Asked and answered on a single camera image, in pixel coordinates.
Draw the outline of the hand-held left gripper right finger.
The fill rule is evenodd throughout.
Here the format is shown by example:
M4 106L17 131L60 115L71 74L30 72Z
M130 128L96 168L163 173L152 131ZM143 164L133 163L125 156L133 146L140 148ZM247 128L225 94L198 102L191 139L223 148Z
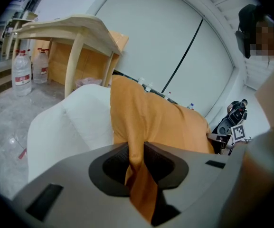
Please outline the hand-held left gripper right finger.
M244 148L230 156L145 143L145 164L158 185L154 227L219 227L238 178Z

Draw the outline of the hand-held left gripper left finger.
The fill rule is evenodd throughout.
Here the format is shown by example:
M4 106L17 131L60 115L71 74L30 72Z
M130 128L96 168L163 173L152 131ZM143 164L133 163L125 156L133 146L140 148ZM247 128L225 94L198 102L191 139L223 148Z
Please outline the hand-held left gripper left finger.
M28 183L13 199L39 228L151 228L124 184L128 145L65 158Z

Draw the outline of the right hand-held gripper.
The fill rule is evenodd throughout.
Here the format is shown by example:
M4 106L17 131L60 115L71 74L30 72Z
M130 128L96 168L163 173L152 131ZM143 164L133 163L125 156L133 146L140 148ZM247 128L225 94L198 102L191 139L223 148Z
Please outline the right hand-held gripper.
M230 155L235 144L246 138L244 126L234 126L229 118L224 118L217 127L217 133L211 134L212 146L215 154Z

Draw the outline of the orange pillow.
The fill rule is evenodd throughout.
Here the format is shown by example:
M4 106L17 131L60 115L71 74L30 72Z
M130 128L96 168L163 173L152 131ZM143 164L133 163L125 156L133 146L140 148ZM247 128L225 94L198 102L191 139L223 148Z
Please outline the orange pillow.
M114 143L128 143L130 164L124 184L130 190L130 201L152 222L158 185L145 165L144 143L213 154L207 139L208 123L198 112L148 93L137 82L119 75L112 77L110 105Z

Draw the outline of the white round beanbag chair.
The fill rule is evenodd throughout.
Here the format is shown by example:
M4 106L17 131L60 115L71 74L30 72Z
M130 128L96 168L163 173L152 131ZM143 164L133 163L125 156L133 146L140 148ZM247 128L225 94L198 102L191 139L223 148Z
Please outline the white round beanbag chair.
M27 137L28 181L59 161L113 144L111 89L80 87L31 122Z

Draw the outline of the waste basket with pink bag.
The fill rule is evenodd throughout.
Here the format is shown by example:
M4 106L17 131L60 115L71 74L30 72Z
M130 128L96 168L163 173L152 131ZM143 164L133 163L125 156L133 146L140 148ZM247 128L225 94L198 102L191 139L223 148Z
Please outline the waste basket with pink bag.
M96 84L96 85L100 85L102 83L101 79L95 79L92 77L87 77L84 79L77 79L75 84L76 84L76 89L85 86L85 85L90 85L90 84Z

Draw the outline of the clear large water jug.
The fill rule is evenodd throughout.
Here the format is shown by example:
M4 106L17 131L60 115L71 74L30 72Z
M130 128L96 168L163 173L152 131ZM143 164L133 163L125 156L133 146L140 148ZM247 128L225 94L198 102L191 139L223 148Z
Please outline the clear large water jug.
M35 84L43 84L48 79L48 55L49 49L39 48L39 54L33 61L32 73Z
M26 96L32 90L31 61L25 50L19 51L11 68L12 89L16 96Z

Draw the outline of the light wooden cabinet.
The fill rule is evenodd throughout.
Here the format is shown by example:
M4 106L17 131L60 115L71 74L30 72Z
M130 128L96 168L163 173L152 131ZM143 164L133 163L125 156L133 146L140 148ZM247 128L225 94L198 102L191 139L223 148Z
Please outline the light wooden cabinet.
M53 43L48 64L48 78L62 85L65 84L68 59L71 52L71 45ZM76 66L73 89L76 89L76 80L84 78L106 79L103 83L106 86L111 79L113 70L121 58L118 54L113 57L83 48L80 52Z

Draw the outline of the light wooden table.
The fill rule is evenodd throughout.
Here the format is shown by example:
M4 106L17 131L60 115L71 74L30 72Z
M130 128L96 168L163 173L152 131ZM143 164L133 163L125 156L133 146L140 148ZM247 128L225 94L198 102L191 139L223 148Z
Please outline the light wooden table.
M48 51L48 61L53 43L71 45L65 77L65 97L73 91L73 81L80 52L83 48L113 57L122 55L128 42L128 36L110 31L97 17L91 15L73 15L63 19L46 22L28 22L21 28L14 28L16 34L14 49L18 49L19 40L35 39L46 41L44 49Z

